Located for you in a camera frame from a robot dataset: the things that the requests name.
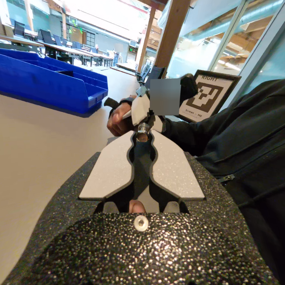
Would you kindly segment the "black office chair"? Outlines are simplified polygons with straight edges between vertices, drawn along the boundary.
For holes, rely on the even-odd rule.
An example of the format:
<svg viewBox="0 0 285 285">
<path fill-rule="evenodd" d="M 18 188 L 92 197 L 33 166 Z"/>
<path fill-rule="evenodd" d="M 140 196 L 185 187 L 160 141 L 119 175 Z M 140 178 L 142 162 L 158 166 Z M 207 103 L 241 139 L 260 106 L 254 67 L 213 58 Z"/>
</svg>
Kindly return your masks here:
<svg viewBox="0 0 285 285">
<path fill-rule="evenodd" d="M 165 71 L 165 67 L 153 66 L 146 82 L 143 82 L 140 85 L 145 86 L 147 89 L 150 89 L 151 80 L 161 79 L 164 71 Z"/>
</svg>

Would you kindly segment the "person's dark jacket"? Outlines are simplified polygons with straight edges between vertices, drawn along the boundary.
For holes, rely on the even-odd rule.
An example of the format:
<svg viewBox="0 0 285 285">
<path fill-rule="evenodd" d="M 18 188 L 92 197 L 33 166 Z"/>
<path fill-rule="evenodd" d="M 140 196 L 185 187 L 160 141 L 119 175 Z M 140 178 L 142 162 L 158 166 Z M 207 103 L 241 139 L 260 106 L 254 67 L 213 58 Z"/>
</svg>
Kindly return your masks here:
<svg viewBox="0 0 285 285">
<path fill-rule="evenodd" d="M 217 178 L 234 176 L 225 187 L 262 257 L 284 284 L 284 128 L 222 162 L 198 160 Z"/>
</svg>

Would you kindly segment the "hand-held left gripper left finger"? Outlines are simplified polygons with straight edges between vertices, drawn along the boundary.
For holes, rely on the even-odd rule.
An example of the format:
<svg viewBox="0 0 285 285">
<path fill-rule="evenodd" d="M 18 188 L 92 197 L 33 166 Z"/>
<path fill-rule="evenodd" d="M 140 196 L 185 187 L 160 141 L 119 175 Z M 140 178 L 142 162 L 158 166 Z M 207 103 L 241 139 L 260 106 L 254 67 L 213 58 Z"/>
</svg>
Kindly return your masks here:
<svg viewBox="0 0 285 285">
<path fill-rule="evenodd" d="M 130 151 L 134 131 L 110 142 L 100 153 L 81 193 L 81 200 L 103 200 L 128 187 L 134 180 Z"/>
</svg>

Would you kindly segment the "person's right hand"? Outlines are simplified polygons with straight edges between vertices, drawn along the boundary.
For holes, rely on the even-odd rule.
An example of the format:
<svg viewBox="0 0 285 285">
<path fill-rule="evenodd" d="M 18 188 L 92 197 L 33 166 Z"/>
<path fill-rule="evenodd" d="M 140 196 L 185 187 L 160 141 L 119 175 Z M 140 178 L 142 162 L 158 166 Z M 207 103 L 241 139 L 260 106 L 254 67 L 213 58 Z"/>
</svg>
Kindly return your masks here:
<svg viewBox="0 0 285 285">
<path fill-rule="evenodd" d="M 123 116 L 131 111 L 132 101 L 124 99 L 117 108 L 113 108 L 110 112 L 107 128 L 116 137 L 135 129 L 131 116 L 123 119 Z"/>
</svg>

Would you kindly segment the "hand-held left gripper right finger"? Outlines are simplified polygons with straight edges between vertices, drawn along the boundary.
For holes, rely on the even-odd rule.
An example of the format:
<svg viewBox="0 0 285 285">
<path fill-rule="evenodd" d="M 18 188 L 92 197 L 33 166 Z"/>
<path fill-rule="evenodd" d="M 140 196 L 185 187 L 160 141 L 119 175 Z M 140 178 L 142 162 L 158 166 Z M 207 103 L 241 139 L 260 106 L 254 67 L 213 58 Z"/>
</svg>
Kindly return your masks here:
<svg viewBox="0 0 285 285">
<path fill-rule="evenodd" d="M 184 151 L 161 133 L 152 130 L 151 146 L 155 157 L 150 179 L 160 189 L 183 200 L 205 198 Z"/>
</svg>

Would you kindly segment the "person's right forearm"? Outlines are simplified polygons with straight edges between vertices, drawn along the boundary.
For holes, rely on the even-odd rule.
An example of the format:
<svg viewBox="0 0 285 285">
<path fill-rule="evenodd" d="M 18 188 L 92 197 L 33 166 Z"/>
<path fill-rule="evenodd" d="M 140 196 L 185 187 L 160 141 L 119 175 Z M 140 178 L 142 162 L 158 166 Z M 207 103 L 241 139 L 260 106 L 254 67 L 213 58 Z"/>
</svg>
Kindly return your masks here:
<svg viewBox="0 0 285 285">
<path fill-rule="evenodd" d="M 225 161 L 255 147 L 284 145 L 285 80 L 266 81 L 198 123 L 165 121 L 165 137 L 194 156 Z"/>
</svg>

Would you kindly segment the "long wooden desk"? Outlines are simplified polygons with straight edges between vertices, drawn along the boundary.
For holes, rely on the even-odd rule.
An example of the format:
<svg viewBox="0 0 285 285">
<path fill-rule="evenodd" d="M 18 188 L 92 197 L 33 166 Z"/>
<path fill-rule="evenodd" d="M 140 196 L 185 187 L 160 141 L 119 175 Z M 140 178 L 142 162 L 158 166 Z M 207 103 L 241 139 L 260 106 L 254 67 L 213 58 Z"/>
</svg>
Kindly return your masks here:
<svg viewBox="0 0 285 285">
<path fill-rule="evenodd" d="M 74 60 L 77 59 L 84 66 L 87 66 L 89 62 L 90 67 L 93 65 L 112 67 L 113 58 L 103 54 L 97 54 L 76 48 L 52 45 L 44 42 L 38 43 L 42 44 L 45 47 L 45 56 L 49 58 L 53 58 L 62 62 L 69 62 L 72 65 L 74 65 Z"/>
</svg>

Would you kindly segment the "wooden post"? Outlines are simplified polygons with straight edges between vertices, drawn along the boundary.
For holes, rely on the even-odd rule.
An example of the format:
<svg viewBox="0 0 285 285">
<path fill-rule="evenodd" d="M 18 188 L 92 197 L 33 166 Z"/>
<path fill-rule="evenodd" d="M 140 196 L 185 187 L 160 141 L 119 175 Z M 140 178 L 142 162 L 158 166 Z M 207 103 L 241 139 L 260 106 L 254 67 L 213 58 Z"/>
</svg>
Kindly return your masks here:
<svg viewBox="0 0 285 285">
<path fill-rule="evenodd" d="M 166 24 L 159 41 L 154 65 L 165 68 L 162 79 L 166 77 L 167 69 L 175 50 L 180 30 L 189 10 L 191 0 L 171 0 L 166 16 Z"/>
<path fill-rule="evenodd" d="M 145 52 L 146 52 L 148 39 L 149 39 L 153 19 L 155 16 L 155 12 L 156 12 L 156 9 L 151 7 L 149 20 L 148 20 L 148 24 L 147 24 L 147 29 L 146 29 L 145 33 L 142 34 L 141 41 L 140 41 L 140 44 L 138 47 L 138 52 L 137 52 L 137 56 L 136 56 L 136 64 L 137 64 L 137 72 L 139 72 L 139 73 L 141 72 L 141 68 L 143 65 L 143 60 L 144 60 L 144 56 L 145 56 Z"/>
</svg>

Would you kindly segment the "blue plastic storage bin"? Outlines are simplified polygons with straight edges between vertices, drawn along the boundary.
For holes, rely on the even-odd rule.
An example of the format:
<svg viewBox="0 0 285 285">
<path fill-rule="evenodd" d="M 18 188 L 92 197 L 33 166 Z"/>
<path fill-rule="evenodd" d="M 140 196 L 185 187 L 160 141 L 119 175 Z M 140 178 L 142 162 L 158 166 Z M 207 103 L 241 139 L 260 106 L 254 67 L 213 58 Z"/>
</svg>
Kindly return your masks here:
<svg viewBox="0 0 285 285">
<path fill-rule="evenodd" d="M 92 115 L 108 95 L 105 75 L 31 52 L 0 53 L 1 95 L 80 117 Z M 74 77 L 56 72 L 61 70 Z"/>
</svg>

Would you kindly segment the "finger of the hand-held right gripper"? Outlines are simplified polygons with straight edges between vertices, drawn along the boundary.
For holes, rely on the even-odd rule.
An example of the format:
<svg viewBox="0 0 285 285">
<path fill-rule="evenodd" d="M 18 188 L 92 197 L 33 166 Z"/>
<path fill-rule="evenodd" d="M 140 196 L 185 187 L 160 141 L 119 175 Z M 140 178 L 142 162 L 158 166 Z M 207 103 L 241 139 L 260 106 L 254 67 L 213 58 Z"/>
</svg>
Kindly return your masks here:
<svg viewBox="0 0 285 285">
<path fill-rule="evenodd" d="M 137 95 L 135 98 L 126 98 L 123 105 L 128 106 L 123 112 L 123 123 L 127 124 L 127 129 L 139 129 L 142 124 L 146 124 L 150 129 L 152 126 L 150 115 L 150 98 L 148 94 Z"/>
<path fill-rule="evenodd" d="M 151 116 L 151 130 L 155 130 L 159 133 L 163 133 L 166 130 L 165 116 Z"/>
</svg>

